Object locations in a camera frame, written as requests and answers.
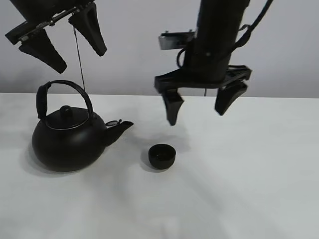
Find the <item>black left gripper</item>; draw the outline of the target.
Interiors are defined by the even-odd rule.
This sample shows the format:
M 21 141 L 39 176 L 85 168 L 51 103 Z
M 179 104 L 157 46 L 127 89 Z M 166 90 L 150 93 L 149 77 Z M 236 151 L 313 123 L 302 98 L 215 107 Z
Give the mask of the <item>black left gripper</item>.
M 50 21 L 54 15 L 77 8 L 68 22 L 78 30 L 100 57 L 107 47 L 98 22 L 97 7 L 92 0 L 12 0 L 11 3 L 24 17 L 21 23 L 5 36 L 13 44 L 39 24 Z M 66 62 L 52 45 L 45 29 L 29 35 L 21 43 L 19 50 L 44 62 L 62 74 L 67 68 Z

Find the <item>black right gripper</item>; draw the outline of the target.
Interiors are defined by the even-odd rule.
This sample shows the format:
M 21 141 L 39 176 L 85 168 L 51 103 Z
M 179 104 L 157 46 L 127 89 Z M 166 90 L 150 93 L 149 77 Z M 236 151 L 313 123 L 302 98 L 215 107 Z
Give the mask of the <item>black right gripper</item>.
M 162 98 L 171 126 L 184 103 L 179 88 L 218 89 L 215 110 L 223 116 L 248 86 L 252 70 L 245 65 L 230 65 L 233 41 L 173 41 L 160 43 L 162 50 L 179 49 L 177 69 L 155 77 L 155 88 Z

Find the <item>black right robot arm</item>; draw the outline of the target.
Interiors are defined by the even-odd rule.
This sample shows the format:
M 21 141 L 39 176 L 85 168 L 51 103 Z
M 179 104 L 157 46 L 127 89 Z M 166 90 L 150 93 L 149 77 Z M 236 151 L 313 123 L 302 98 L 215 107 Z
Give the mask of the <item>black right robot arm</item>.
M 217 89 L 215 110 L 221 116 L 247 91 L 244 78 L 251 70 L 243 67 L 231 71 L 228 64 L 248 4 L 247 0 L 201 1 L 196 32 L 185 49 L 183 65 L 155 77 L 170 125 L 176 124 L 184 102 L 179 88 Z

